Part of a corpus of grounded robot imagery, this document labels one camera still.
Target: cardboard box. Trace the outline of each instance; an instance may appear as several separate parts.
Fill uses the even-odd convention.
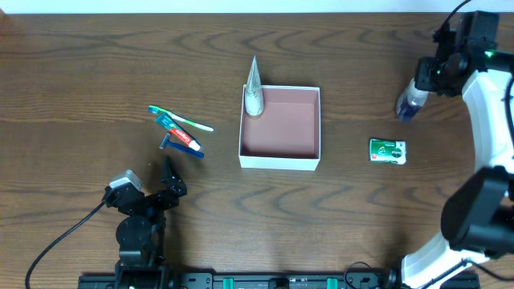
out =
[[[320,89],[263,85],[264,112],[251,118],[241,106],[242,168],[313,171],[321,157]]]

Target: blue bottle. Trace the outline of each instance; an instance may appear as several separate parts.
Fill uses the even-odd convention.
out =
[[[398,119],[401,122],[410,122],[425,104],[428,94],[429,92],[418,90],[414,86],[414,79],[412,79],[398,99],[396,105]]]

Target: green package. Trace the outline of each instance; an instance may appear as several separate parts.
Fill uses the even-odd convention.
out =
[[[404,165],[407,162],[405,141],[371,139],[369,141],[369,161]]]

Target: wood grain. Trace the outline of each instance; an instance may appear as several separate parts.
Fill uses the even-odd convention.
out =
[[[431,97],[412,124],[393,107],[445,14],[15,15],[0,30],[0,287],[83,218],[125,169],[157,188],[169,154],[189,187],[168,214],[167,255],[216,271],[342,271],[387,266],[439,229],[473,172],[459,98]],[[503,14],[500,49],[514,51]],[[257,55],[265,84],[321,88],[314,173],[240,169],[242,85]],[[216,128],[191,128],[206,159],[158,145],[149,104]],[[370,137],[405,140],[403,166],[370,164]],[[109,272],[123,216],[103,208],[36,268],[33,288],[74,288]],[[506,274],[514,258],[488,266]],[[508,288],[481,275],[486,288]]]

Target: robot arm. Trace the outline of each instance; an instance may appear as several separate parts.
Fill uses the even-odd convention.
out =
[[[514,173],[504,102],[510,101],[504,96],[514,61],[494,51],[497,24],[498,14],[464,14],[457,31],[446,25],[434,37],[436,57],[418,65],[416,88],[463,96],[471,116],[475,175],[444,206],[441,232],[402,260],[402,284],[411,288],[440,288],[473,263],[514,252],[514,213],[500,205]]]

